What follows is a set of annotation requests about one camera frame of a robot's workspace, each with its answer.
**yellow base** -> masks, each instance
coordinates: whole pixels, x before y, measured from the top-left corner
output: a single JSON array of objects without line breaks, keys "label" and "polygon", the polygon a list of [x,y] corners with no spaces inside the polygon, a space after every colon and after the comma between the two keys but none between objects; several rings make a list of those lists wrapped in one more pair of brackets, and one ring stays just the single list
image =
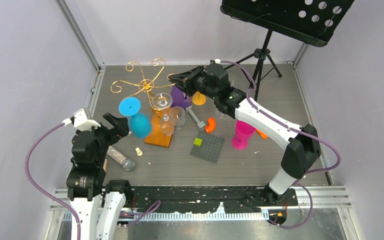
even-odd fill
[{"label": "yellow base", "polygon": [[195,105],[203,105],[206,101],[206,97],[199,92],[196,92],[195,95],[192,96],[192,103]]}]

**black music stand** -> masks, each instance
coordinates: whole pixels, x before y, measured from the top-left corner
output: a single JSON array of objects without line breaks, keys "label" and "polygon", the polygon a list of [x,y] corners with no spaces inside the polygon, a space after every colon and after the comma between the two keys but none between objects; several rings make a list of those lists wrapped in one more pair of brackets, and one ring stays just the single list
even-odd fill
[{"label": "black music stand", "polygon": [[[305,44],[324,47],[353,2],[354,0],[223,0],[220,7],[222,13],[268,29],[262,48],[257,48],[254,53],[236,62],[240,64],[252,57],[258,58],[252,76],[256,80],[254,99],[257,100],[261,80],[273,69],[279,78],[282,77],[270,56],[270,50],[267,49],[273,31]],[[273,68],[261,77],[266,57]]]}]

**gray plastic tool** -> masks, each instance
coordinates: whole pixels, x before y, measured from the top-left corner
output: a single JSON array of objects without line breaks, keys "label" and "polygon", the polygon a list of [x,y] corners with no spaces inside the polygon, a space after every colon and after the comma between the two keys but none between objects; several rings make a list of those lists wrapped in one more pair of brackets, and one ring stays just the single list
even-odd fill
[{"label": "gray plastic tool", "polygon": [[199,128],[200,130],[203,130],[204,127],[206,126],[206,124],[205,124],[205,122],[200,121],[200,120],[198,119],[197,115],[195,115],[194,111],[192,111],[192,106],[188,106],[188,107],[186,108],[186,111],[192,116],[193,120],[195,120],[196,125],[198,125],[198,128]]}]

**wooden table surface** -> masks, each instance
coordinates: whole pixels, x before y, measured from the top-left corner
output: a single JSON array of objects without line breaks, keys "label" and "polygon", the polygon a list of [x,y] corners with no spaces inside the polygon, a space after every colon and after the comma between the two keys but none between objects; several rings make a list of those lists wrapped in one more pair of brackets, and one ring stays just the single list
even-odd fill
[{"label": "wooden table surface", "polygon": [[[251,74],[254,72],[255,65],[244,66]],[[194,67],[192,65],[168,65],[155,81],[155,86],[169,84],[166,78],[168,74],[186,72]],[[270,68],[271,65],[264,65],[264,72],[267,72]],[[304,126],[308,123],[308,118],[292,66],[280,64],[278,68],[283,77],[278,78],[275,71],[267,75],[261,82],[258,103],[280,117]],[[153,79],[160,68],[144,66],[143,70],[146,78]],[[237,67],[230,68],[228,74],[235,87],[246,91],[249,85],[248,81]],[[106,67],[93,118],[107,127],[111,127],[111,125],[102,118],[102,115],[109,112],[116,117],[121,117],[118,111],[121,100],[139,90],[137,86],[122,83],[123,91],[118,94],[112,93],[110,91],[111,84],[120,79],[138,83],[142,80],[142,75],[138,67],[132,72],[127,72],[124,66]],[[171,87],[166,87],[154,89],[153,93],[170,93],[170,91]],[[151,117],[152,113],[149,110],[147,94],[141,92],[135,97],[142,103],[140,111]],[[225,138],[217,164],[189,154],[199,129],[192,117],[186,114],[186,123],[183,129],[174,132],[169,148],[145,144],[143,139],[134,136],[125,137],[114,144],[114,148],[135,161],[136,168],[131,172],[127,172],[121,165],[107,156],[109,161],[105,183],[113,179],[125,179],[129,180],[132,186],[261,186],[266,185],[271,180],[280,168],[284,154],[283,150],[274,141],[269,138],[262,139],[258,134],[254,134],[245,150],[237,150],[231,144],[232,137],[235,134],[236,120],[217,118],[215,115],[216,107],[209,98],[207,98],[204,105],[192,105],[192,109],[202,121],[214,117],[216,128],[211,134]],[[136,147],[143,151],[142,156],[136,155]],[[321,167],[320,160],[317,160],[313,168]],[[317,172],[307,176],[301,183],[305,185],[326,185],[327,180],[323,172]]]}]

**clear glass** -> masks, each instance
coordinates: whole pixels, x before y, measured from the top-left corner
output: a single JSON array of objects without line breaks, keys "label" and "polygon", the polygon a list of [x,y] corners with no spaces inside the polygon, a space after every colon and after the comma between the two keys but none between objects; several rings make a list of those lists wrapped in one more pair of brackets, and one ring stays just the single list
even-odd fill
[{"label": "clear glass", "polygon": [[172,103],[172,96],[165,92],[158,93],[152,99],[152,104],[154,107],[158,110],[162,110],[163,116],[159,122],[159,127],[167,136],[170,136],[175,132],[176,122],[167,114],[167,109],[172,105]]},{"label": "clear glass", "polygon": [[185,110],[181,106],[175,106],[170,109],[170,117],[175,121],[175,128],[181,130],[185,124]]},{"label": "clear glass", "polygon": [[167,114],[167,110],[164,109],[163,112],[164,112],[164,115],[159,121],[159,127],[162,129],[162,132],[165,135],[167,136],[173,135],[173,133],[175,132],[176,122]]}]

